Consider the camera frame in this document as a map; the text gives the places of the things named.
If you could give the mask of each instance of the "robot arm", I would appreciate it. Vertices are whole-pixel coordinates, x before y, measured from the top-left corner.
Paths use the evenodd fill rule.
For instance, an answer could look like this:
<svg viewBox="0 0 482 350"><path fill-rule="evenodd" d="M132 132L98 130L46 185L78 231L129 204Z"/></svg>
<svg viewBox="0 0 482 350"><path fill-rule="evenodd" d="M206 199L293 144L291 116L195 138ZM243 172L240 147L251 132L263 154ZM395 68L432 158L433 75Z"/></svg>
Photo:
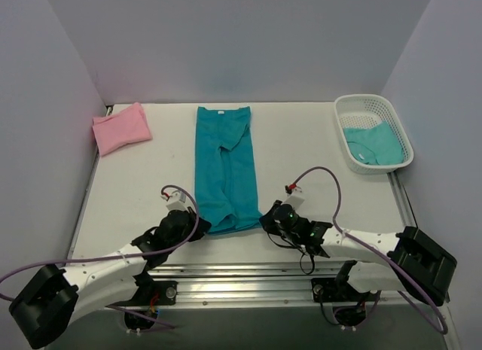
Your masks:
<svg viewBox="0 0 482 350"><path fill-rule="evenodd" d="M347 234L386 255L401 267L432 299L441 306L446 297L456 259L415 227L400 233L368 233L342 228L342 233L328 222L310 221L295 209L303 203L299 187L288 191L286 201L275 201L260 222L270 235L282 237L309 256L348 258L347 283L360 294L368 291L407 291L427 303L413 285L395 272L390 264Z"/></svg>
<svg viewBox="0 0 482 350"><path fill-rule="evenodd" d="M9 307L32 348L50 344L82 316L137 298L146 287L154 285L148 270L166 262L172 252L143 254L182 242L193 231L196 220L196 214L185 205L185 196L180 192L174 192L166 206L169 213L159 226L96 262L40 268ZM189 241L202 238L210 227L209 222L200 218Z"/></svg>

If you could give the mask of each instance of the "black cable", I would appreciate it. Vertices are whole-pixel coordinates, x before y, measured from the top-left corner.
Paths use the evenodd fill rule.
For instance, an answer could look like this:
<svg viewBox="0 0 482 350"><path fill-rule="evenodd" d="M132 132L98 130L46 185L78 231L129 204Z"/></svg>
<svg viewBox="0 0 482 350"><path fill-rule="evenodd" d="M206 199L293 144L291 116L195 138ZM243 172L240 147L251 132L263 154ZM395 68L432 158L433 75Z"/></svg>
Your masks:
<svg viewBox="0 0 482 350"><path fill-rule="evenodd" d="M407 190L405 190L405 186L401 186L401 187L404 189L405 198L407 199L408 206L410 207L410 211L412 212L413 220L415 221L415 227L418 228L419 224L416 222L415 213L413 213L412 202L410 202L410 198L408 198Z"/></svg>
<svg viewBox="0 0 482 350"><path fill-rule="evenodd" d="M272 243L274 243L276 246L280 247L280 248L291 248L291 249L297 249L296 247L294 247L291 243L289 243L288 241L284 240L282 237L281 239L283 241L285 241L286 243L289 243L289 246L285 246L285 245L280 245L279 243L276 243L274 242L274 240L271 238L271 235L267 232L267 235L268 235L268 238L271 240Z"/></svg>
<svg viewBox="0 0 482 350"><path fill-rule="evenodd" d="M303 266L301 266L301 260L303 260L303 257L305 257L307 254L305 254L304 252L301 253L301 257L300 257L300 269L301 271L303 271L303 273L305 275L311 275L314 271L315 271L315 257L311 254L310 255L310 260L311 260L311 270L309 272L306 272L303 268Z"/></svg>

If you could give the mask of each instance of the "screw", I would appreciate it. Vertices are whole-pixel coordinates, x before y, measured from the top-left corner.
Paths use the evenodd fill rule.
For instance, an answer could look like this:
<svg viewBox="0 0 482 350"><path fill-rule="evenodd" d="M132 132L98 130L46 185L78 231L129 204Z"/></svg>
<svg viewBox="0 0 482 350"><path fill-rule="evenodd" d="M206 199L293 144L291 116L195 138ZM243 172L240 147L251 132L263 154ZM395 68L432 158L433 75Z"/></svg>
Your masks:
<svg viewBox="0 0 482 350"><path fill-rule="evenodd" d="M168 299L173 299L176 294L177 294L177 291L175 290L175 288L167 288L166 297Z"/></svg>
<svg viewBox="0 0 482 350"><path fill-rule="evenodd" d="M313 293L315 295L320 295L322 292L323 292L323 286L321 286L321 285L313 286Z"/></svg>

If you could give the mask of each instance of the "cable tie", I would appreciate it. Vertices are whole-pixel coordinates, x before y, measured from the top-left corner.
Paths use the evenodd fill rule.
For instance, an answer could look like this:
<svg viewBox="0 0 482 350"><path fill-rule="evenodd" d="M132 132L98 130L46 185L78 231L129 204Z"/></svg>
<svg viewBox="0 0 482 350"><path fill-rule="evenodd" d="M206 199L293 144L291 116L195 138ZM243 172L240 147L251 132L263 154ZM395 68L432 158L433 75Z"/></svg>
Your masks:
<svg viewBox="0 0 482 350"><path fill-rule="evenodd" d="M126 255L123 254L120 250L118 250L118 251L116 251L116 252L119 254L119 256L122 257L122 260L124 260L124 262L127 263Z"/></svg>

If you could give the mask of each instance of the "white table surface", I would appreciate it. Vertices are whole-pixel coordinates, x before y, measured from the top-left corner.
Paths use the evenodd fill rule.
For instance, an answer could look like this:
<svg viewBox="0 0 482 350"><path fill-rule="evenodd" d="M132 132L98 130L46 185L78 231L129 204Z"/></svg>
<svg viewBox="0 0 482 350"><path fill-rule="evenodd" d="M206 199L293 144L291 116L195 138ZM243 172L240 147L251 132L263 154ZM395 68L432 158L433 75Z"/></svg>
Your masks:
<svg viewBox="0 0 482 350"><path fill-rule="evenodd" d="M252 108L252 142L259 208L284 199L284 186L312 166L327 166L340 180L338 223L389 233L403 230L386 175L357 175L346 166L334 125L333 103L199 104L213 109ZM73 258L102 256L158 225L167 214L164 184L194 194L194 136L197 104L144 104L154 139L128 145L101 158L90 188ZM114 106L114 113L127 105ZM331 221L337 191L331 177L313 172L299 183L306 201L300 215ZM206 236L169 256L170 264L294 263L295 250L277 248L260 229Z"/></svg>

